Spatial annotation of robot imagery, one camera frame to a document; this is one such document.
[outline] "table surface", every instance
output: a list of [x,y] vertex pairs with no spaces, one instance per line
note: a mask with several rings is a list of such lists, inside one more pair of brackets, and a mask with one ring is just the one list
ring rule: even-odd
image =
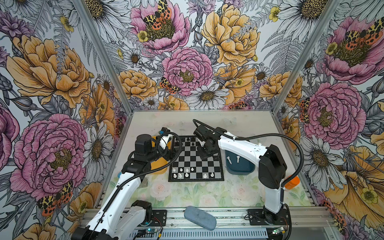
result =
[[[236,136],[249,137],[278,132],[268,111],[147,111],[135,112],[124,140],[120,155],[107,187],[110,195],[118,181],[122,166],[134,150],[136,137],[140,134],[157,135],[167,127],[178,135],[193,135],[192,119],[200,120],[212,127],[221,127]],[[286,176],[295,168],[281,138],[265,137],[252,140],[264,146],[279,147],[287,164]],[[225,168],[222,157],[224,181],[218,182],[168,182],[169,169],[163,174],[149,174],[131,197],[127,207],[136,200],[152,203],[154,208],[164,207],[262,207],[265,200],[264,186],[258,179],[257,169],[249,175],[232,175]],[[284,201],[289,206],[310,206],[302,184],[285,192]]]

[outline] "yellow container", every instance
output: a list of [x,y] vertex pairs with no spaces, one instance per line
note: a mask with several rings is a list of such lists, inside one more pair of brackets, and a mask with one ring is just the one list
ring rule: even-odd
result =
[[[171,141],[167,144],[168,149],[170,149]],[[158,167],[162,167],[167,164],[167,160],[165,160],[163,157],[159,158],[157,161],[154,161],[151,163],[151,169],[156,169]],[[167,171],[167,168],[164,168],[163,170],[154,172],[153,174],[163,174]]]

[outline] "black cable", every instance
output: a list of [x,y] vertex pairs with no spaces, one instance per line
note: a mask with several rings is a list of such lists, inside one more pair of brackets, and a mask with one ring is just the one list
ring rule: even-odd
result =
[[[220,135],[223,135],[224,137],[233,139],[232,136],[226,135],[225,133],[221,133],[221,132],[217,131],[216,129],[214,129],[213,127],[211,127],[211,126],[209,126],[209,125],[207,125],[207,124],[205,124],[203,122],[200,122],[199,120],[193,119],[193,123],[195,124],[196,127],[198,127],[197,123],[199,123],[199,124],[203,125],[204,127],[207,127],[209,129],[211,129],[215,133],[218,133]],[[281,187],[284,187],[285,184],[287,182],[289,182],[290,180],[294,179],[299,174],[301,169],[303,168],[303,165],[304,165],[303,149],[301,148],[301,146],[294,139],[292,139],[292,138],[290,138],[290,137],[288,137],[288,136],[286,136],[284,134],[280,134],[280,133],[266,133],[266,134],[260,134],[260,135],[257,135],[257,136],[252,136],[252,137],[236,137],[234,140],[237,140],[237,141],[248,141],[248,140],[252,140],[252,139],[256,139],[256,138],[261,138],[261,137],[282,137],[282,138],[288,139],[289,141],[291,141],[297,147],[297,150],[299,151],[299,154],[300,154],[299,166],[297,167],[296,171],[292,175],[290,175],[287,179],[285,179],[281,183]]]
[[[179,137],[179,135],[177,135],[177,134],[174,133],[174,132],[165,132],[165,133],[163,133],[162,135],[160,135],[160,139],[161,139],[163,136],[167,135],[167,134],[171,134],[171,135],[175,136],[176,139],[177,139],[179,142],[181,142],[181,138]],[[169,161],[167,164],[165,164],[164,166],[162,166],[162,167],[158,167],[158,168],[153,169],[153,170],[150,170],[150,171],[148,171],[148,172],[140,173],[140,174],[138,174],[138,175],[135,175],[135,176],[130,177],[129,179],[123,181],[120,185],[117,186],[117,189],[116,189],[116,191],[113,193],[111,199],[108,201],[107,205],[105,205],[105,207],[104,207],[104,209],[103,209],[103,212],[106,212],[106,211],[108,210],[108,208],[111,206],[113,200],[116,198],[116,196],[118,195],[118,193],[120,192],[120,190],[121,190],[121,189],[122,189],[128,182],[132,181],[132,180],[135,179],[135,178],[138,178],[138,177],[141,177],[141,176],[145,176],[145,175],[147,175],[147,174],[151,174],[151,173],[154,173],[154,172],[163,170],[164,168],[167,168],[167,167],[168,167],[169,165],[171,165],[174,161],[176,161],[176,159],[179,157],[179,155],[180,155],[181,152],[182,152],[182,148],[179,147],[179,149],[178,149],[178,151],[176,152],[176,155],[173,157],[173,159],[170,160],[170,161]]]
[[288,204],[284,204],[284,206],[287,208],[287,213],[288,213],[288,221],[289,221],[289,229],[288,229],[288,234],[287,237],[284,240],[288,240],[289,237],[291,236],[292,232],[292,220],[291,220],[291,213],[289,212],[289,207]]

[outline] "purple flower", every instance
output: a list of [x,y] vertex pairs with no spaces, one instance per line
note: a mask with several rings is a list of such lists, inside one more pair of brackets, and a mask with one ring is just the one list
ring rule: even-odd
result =
[[307,112],[310,119],[304,124],[307,136],[315,135],[336,150],[349,146],[363,130],[366,120],[359,92],[347,83],[322,83],[310,97]]
[[344,218],[347,223],[349,240],[369,240],[369,233],[360,227],[359,221],[348,215],[344,215]]
[[216,0],[189,0],[189,15],[195,12],[203,12],[208,15],[210,12],[215,10]]
[[38,200],[60,192],[69,181],[77,187],[85,175],[81,165],[87,139],[82,125],[65,114],[26,127],[15,143],[18,168],[12,172],[11,189]]
[[202,85],[209,85],[213,77],[213,69],[208,56],[198,53],[193,48],[179,48],[171,57],[162,62],[164,77],[173,86],[181,89],[182,96],[191,95],[191,91]]
[[131,9],[131,25],[133,25],[131,32],[138,35],[139,40],[152,55],[172,52],[178,47],[185,46],[190,33],[189,18],[184,18],[184,15],[180,13],[179,6],[177,4],[173,6],[170,1],[168,1],[168,8],[172,11],[172,16],[170,20],[163,23],[166,27],[159,30],[147,27],[143,19],[148,15],[154,15],[157,7],[156,3],[154,7],[149,5],[144,8],[140,5],[140,8]]
[[7,164],[12,152],[12,142],[19,134],[20,127],[11,112],[0,106],[0,170]]
[[374,21],[366,23],[363,19],[359,22],[358,18],[347,17],[328,38],[325,59],[317,64],[319,72],[352,84],[362,84],[380,72],[384,68],[384,38],[371,45],[362,41],[353,50],[346,49],[346,32],[362,32],[372,24]]
[[1,67],[5,68],[8,56],[9,56],[9,53],[5,51],[4,47],[0,47],[0,66]]
[[9,12],[0,11],[0,31],[7,34],[11,38],[21,38],[22,35],[30,37],[34,35],[35,30],[29,23],[18,19],[17,16],[12,17]]
[[244,0],[225,0],[224,4],[233,5],[235,8],[242,8],[244,6]]

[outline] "pink peony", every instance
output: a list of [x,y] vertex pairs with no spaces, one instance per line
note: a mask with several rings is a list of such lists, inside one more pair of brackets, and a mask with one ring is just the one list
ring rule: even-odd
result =
[[181,89],[180,95],[189,96],[191,91],[209,85],[213,77],[212,64],[207,55],[193,48],[179,48],[171,57],[164,59],[164,77]]
[[362,32],[368,29],[374,21],[366,23],[358,18],[347,17],[328,38],[328,47],[324,62],[318,65],[319,72],[331,75],[339,81],[349,81],[352,84],[362,84],[375,76],[384,67],[384,37],[373,45],[361,44],[354,50],[346,49],[345,34],[355,30]]
[[310,97],[307,111],[310,118],[310,122],[304,124],[307,136],[315,135],[336,150],[352,143],[365,125],[361,97],[357,89],[347,83],[322,83]]
[[15,144],[18,168],[11,175],[11,189],[40,199],[60,192],[69,181],[77,187],[85,175],[81,165],[86,142],[84,128],[65,114],[26,127]]
[[0,170],[7,164],[12,152],[12,142],[19,134],[20,127],[8,109],[0,106]]
[[[156,3],[154,7],[148,5],[147,8],[144,8],[140,5],[140,8],[131,9],[131,25],[133,26],[131,31],[133,34],[138,34],[140,31],[146,31],[147,25],[144,23],[143,19],[149,15],[154,15],[157,11],[157,6],[158,4]],[[173,6],[172,3],[168,1],[168,8],[172,11],[171,20],[172,25],[174,26],[174,33],[171,38],[163,37],[155,39],[154,41],[149,39],[142,42],[150,54],[159,55],[163,52],[174,51],[178,47],[185,46],[188,42],[190,30],[189,18],[184,18],[184,15],[180,13],[177,4]]]

